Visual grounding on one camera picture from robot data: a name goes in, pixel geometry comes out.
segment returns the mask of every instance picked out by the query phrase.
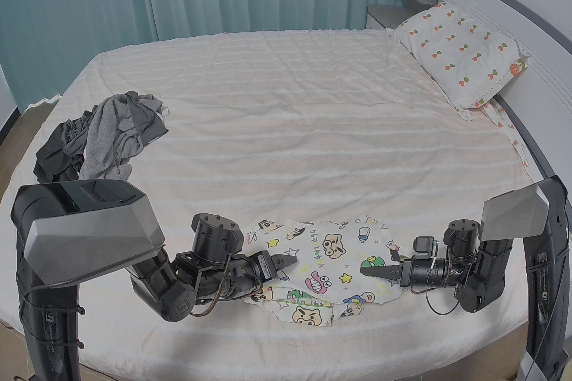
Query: bedside table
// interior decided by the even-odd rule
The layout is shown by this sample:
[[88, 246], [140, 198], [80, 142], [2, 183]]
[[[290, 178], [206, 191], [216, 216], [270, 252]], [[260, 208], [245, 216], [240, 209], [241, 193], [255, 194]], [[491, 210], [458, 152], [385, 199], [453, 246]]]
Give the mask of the bedside table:
[[404, 20], [437, 4], [437, 0], [405, 0], [405, 2], [405, 7], [368, 5], [366, 28], [396, 28]]

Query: mattress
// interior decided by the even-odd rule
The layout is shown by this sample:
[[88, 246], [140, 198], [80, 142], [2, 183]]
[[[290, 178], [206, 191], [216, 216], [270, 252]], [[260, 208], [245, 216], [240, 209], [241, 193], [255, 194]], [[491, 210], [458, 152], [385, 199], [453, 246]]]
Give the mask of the mattress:
[[[15, 230], [20, 185], [56, 125], [113, 93], [152, 93], [169, 133], [132, 158], [166, 249], [189, 250], [192, 216], [348, 220], [391, 228], [405, 255], [450, 220], [481, 220], [483, 201], [530, 184], [511, 141], [482, 113], [462, 120], [409, 52], [385, 31], [220, 34], [127, 46], [95, 57], [63, 94], [0, 205], [0, 318], [21, 329]], [[80, 287], [83, 363], [136, 381], [394, 380], [452, 363], [526, 320], [522, 242], [504, 294], [483, 311], [438, 316], [404, 293], [329, 328], [278, 321], [242, 302], [164, 322], [126, 271]], [[453, 291], [430, 292], [441, 311]]]

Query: baseboard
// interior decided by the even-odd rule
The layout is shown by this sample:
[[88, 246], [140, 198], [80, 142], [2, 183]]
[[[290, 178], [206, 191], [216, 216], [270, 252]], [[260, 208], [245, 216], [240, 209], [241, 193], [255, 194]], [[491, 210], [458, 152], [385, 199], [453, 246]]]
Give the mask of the baseboard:
[[12, 126], [16, 123], [19, 117], [20, 117], [20, 111], [18, 110], [18, 108], [16, 108], [14, 112], [10, 115], [4, 126], [0, 128], [0, 144], [2, 144], [4, 138], [8, 136], [8, 132], [10, 131]]

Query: tile floor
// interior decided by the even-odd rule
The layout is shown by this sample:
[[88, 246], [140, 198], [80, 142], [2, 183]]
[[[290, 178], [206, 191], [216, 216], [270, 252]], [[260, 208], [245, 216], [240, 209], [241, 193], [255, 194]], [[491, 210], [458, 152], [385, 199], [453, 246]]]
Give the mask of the tile floor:
[[[0, 198], [10, 183], [14, 168], [54, 105], [43, 103], [27, 110], [0, 144]], [[522, 326], [454, 364], [407, 378], [407, 381], [497, 381], [503, 377], [513, 379], [518, 368], [520, 349], [525, 342], [526, 326]], [[572, 339], [566, 342], [566, 347], [570, 354]], [[82, 381], [129, 381], [123, 377], [109, 377], [87, 367], [82, 367], [81, 370]], [[0, 380], [11, 381], [16, 376], [28, 379], [32, 374], [24, 337], [13, 329], [0, 326]], [[567, 367], [563, 381], [572, 381], [572, 364]]]

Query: barcode label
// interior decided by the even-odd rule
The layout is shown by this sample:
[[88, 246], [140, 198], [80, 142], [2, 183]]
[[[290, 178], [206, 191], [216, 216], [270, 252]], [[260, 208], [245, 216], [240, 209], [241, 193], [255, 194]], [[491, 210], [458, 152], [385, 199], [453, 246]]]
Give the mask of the barcode label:
[[272, 276], [270, 275], [270, 270], [268, 270], [268, 265], [266, 265], [266, 260], [264, 260], [264, 256], [262, 254], [258, 256], [258, 263], [260, 264], [262, 273], [264, 273], [264, 278], [270, 279]]

